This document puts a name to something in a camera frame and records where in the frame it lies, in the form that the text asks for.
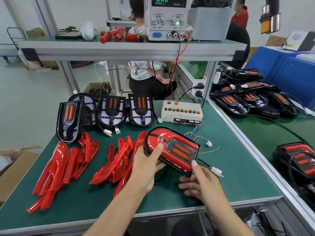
red plastic parts pile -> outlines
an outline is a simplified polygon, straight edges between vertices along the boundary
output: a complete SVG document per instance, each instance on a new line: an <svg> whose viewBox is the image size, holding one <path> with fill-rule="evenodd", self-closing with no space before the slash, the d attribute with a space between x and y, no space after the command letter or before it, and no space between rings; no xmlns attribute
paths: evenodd
<svg viewBox="0 0 315 236"><path fill-rule="evenodd" d="M77 180L91 162L99 148L98 141L91 142L90 136L84 132L79 143L82 149L72 147L69 154L64 142L60 141L57 144L53 157L47 163L34 187L32 194L41 198L27 209L29 214L39 208L48 209L57 191L64 185L68 185L71 179Z"/></svg>
<svg viewBox="0 0 315 236"><path fill-rule="evenodd" d="M113 195L113 198L115 198L116 195L118 195L124 188L131 175L135 153L140 146L144 145L147 133L147 131L142 132L138 139L134 142L132 142L129 136L126 137L125 140L118 139L118 152L114 157L114 145L110 145L106 165L94 174L94 178L90 184L98 185L106 181L108 178L111 183L115 183L120 180ZM130 163L128 163L131 151L133 151L133 153Z"/></svg>

checkered apron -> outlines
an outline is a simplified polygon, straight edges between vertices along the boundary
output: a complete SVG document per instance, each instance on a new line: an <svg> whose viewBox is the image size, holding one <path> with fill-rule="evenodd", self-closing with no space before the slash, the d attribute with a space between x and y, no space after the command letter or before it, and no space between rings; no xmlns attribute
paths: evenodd
<svg viewBox="0 0 315 236"><path fill-rule="evenodd" d="M163 83L163 84L168 84L169 81L170 81L170 79L164 79L164 78L162 78L161 73L160 73L159 70L154 71L154 70L151 68L150 61L147 61L147 66L148 66L147 69L146 69L146 68L140 68L140 67L137 67L137 66L133 66L133 65L131 64L131 62L129 62L129 64L130 64L130 66L131 66L131 69L133 69L133 70L142 69L142 70L148 71L152 76L156 76L157 80L160 81L160 82Z"/></svg>

white shirt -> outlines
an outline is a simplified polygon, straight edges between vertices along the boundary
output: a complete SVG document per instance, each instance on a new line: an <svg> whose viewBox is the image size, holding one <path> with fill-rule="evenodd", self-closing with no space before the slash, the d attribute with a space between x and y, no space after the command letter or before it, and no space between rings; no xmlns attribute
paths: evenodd
<svg viewBox="0 0 315 236"><path fill-rule="evenodd" d="M130 34L145 34L145 28L144 25L140 26L138 28L132 27L129 30ZM130 61L132 66L139 67L139 68L144 68L144 69L132 69L131 70L131 77L136 80L144 80L152 77L152 75L146 71L145 69L148 68L147 61ZM155 71L160 70L162 67L162 62L161 61L153 61L153 66L152 66L152 61L150 61L150 66L152 69Z"/></svg>

digital display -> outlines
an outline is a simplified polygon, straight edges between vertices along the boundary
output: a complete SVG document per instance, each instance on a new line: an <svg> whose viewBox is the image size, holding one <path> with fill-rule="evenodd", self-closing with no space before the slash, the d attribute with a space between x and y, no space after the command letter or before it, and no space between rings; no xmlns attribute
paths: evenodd
<svg viewBox="0 0 315 236"><path fill-rule="evenodd" d="M186 8L187 0L152 0L152 7Z"/></svg>

black skirt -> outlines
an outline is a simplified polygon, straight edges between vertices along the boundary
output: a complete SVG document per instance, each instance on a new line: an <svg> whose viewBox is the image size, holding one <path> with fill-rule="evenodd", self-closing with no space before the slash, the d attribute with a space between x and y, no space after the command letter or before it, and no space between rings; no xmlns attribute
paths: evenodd
<svg viewBox="0 0 315 236"><path fill-rule="evenodd" d="M176 81L172 81L168 89L167 85L161 83L154 76L144 80L129 78L129 88L133 94L150 94L158 100L164 100L165 97L170 96L172 91L175 91L177 88Z"/></svg>

